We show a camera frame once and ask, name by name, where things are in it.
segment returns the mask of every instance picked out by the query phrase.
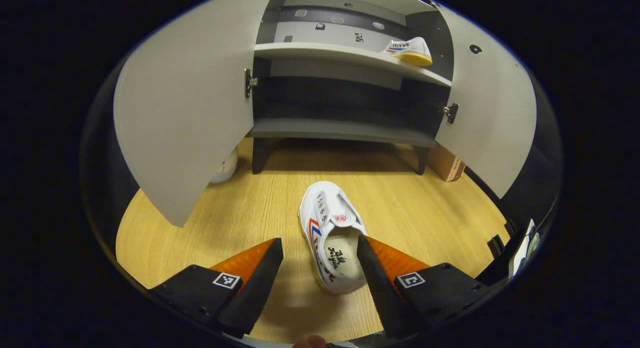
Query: open cabinet door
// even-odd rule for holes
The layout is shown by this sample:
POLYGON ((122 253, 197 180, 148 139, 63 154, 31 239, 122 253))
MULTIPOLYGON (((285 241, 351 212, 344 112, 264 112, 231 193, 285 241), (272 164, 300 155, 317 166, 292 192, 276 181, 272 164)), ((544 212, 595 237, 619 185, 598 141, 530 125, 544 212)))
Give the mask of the open cabinet door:
POLYGON ((439 7, 453 42, 453 79, 435 140, 502 198, 520 173, 536 129, 536 98, 522 64, 478 26, 439 7))
POLYGON ((218 165, 254 125, 244 69, 269 0, 210 0, 144 41, 113 101, 126 164, 151 203, 183 226, 218 165))

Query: wooden floor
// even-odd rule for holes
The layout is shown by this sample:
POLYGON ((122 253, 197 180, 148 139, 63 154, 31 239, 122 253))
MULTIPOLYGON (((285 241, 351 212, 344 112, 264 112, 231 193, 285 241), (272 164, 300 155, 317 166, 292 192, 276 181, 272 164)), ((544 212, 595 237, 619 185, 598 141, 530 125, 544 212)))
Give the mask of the wooden floor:
POLYGON ((284 260, 251 337, 292 343, 320 334, 343 341, 382 330, 368 287, 333 296, 316 285, 297 218, 313 182, 338 184, 370 236, 430 265, 450 262, 475 277, 493 259, 487 241, 496 234, 509 239, 505 218, 468 176, 444 182, 429 168, 416 175, 410 147, 286 140, 253 175, 252 144, 242 140, 237 172, 206 188, 185 227, 169 224, 138 191, 116 241, 119 264, 153 288, 188 264, 211 266, 281 237, 284 260))

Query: gray shelf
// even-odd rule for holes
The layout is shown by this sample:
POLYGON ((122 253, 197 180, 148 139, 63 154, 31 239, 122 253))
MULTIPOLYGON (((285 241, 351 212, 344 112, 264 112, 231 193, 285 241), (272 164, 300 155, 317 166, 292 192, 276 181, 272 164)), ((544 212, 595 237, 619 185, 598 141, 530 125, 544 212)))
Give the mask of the gray shelf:
POLYGON ((248 136, 254 138, 318 138, 374 141, 435 148, 426 133, 408 128, 308 118, 256 118, 248 136))
POLYGON ((318 59, 362 65, 400 76, 451 87, 451 81, 434 72, 416 67, 402 60, 364 49, 324 43, 270 43, 256 44, 256 58, 263 59, 318 59))

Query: black mount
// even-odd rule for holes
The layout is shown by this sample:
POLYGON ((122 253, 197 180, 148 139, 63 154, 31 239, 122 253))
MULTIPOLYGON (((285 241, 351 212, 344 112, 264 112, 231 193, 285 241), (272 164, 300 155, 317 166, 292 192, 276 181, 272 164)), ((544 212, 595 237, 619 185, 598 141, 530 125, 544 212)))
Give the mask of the black mount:
POLYGON ((282 258, 282 241, 277 238, 247 282, 194 264, 150 291, 187 318, 242 338, 262 313, 282 258))
POLYGON ((387 338, 432 330, 489 292, 450 263, 400 275, 391 284, 364 236, 358 239, 358 259, 387 338))

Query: white shoe on shelf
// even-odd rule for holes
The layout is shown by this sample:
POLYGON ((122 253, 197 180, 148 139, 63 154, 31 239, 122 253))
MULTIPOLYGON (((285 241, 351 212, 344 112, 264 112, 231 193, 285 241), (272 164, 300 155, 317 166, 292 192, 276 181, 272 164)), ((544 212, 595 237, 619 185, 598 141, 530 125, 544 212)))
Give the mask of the white shoe on shelf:
POLYGON ((382 51, 382 54, 391 55, 418 67, 426 67, 433 63, 432 54, 429 52, 427 43, 421 37, 413 38, 406 42, 394 42, 391 40, 386 49, 382 51))
POLYGON ((306 190, 297 211, 311 249, 316 279, 333 294, 346 294, 367 282, 356 255, 358 237, 367 235, 362 219, 333 182, 319 181, 306 190))

